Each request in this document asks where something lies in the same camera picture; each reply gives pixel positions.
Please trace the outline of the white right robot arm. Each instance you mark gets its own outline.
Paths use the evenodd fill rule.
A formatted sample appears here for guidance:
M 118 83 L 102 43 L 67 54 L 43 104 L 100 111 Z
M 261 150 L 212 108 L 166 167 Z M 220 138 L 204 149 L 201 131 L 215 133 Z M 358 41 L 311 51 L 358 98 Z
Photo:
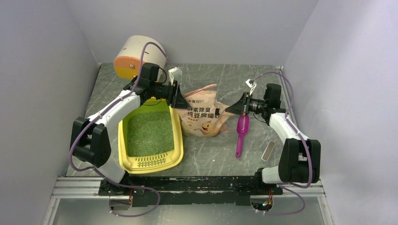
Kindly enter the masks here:
M 279 164 L 261 170 L 261 177 L 253 182 L 258 194 L 265 194 L 271 184 L 292 184 L 307 188 L 319 180 L 321 144 L 318 140 L 304 135 L 293 123 L 287 111 L 281 107 L 282 87 L 278 84 L 266 85 L 263 99 L 255 99 L 249 92 L 225 109 L 226 112 L 239 115 L 237 122 L 236 157 L 241 156 L 243 138 L 248 132 L 250 119 L 248 114 L 259 114 L 283 142 Z

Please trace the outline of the orange cat litter bag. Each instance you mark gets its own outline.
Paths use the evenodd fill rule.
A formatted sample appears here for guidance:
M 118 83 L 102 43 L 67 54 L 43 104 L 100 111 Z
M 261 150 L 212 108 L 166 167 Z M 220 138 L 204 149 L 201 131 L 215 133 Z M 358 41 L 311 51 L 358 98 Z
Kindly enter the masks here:
M 232 116 L 225 111 L 227 105 L 216 99 L 217 92 L 211 90 L 216 84 L 183 94 L 189 103 L 189 110 L 177 109 L 182 131 L 196 137 L 215 137 L 229 132 L 226 121 Z

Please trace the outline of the magenta plastic scoop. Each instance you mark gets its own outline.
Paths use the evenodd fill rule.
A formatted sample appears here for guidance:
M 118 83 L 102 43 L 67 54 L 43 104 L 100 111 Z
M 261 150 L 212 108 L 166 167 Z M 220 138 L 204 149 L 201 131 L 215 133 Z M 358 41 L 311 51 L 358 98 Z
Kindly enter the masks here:
M 241 157 L 242 155 L 242 148 L 243 148 L 243 142 L 246 134 L 249 131 L 249 126 L 250 126 L 250 117 L 249 115 L 240 115 L 237 121 L 237 134 L 238 134 L 238 140 L 237 140 L 237 148 L 236 148 L 236 157 Z

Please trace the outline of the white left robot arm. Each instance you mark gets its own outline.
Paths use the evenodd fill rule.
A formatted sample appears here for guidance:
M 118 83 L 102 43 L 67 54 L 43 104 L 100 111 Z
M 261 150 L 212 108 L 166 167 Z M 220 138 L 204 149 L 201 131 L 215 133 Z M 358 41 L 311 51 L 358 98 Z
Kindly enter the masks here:
M 174 109 L 190 108 L 182 95 L 180 82 L 157 80 L 158 74 L 163 71 L 157 64 L 144 63 L 138 76 L 104 108 L 87 118 L 78 117 L 73 121 L 69 165 L 75 171 L 95 171 L 112 181 L 111 189 L 118 195 L 129 191 L 130 182 L 124 178 L 127 172 L 111 158 L 115 151 L 112 150 L 109 131 L 116 129 L 129 113 L 151 98 L 163 100 Z

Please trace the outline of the round cream drawer cabinet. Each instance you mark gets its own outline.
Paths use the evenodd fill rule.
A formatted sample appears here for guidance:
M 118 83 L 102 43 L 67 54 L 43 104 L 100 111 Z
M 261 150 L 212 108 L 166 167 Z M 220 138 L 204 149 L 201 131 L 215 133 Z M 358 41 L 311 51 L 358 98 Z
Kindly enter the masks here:
M 113 62 L 115 72 L 120 78 L 131 80 L 138 75 L 143 50 L 143 63 L 154 63 L 161 68 L 165 66 L 167 57 L 162 53 L 163 46 L 153 38 L 134 35 L 127 39 Z

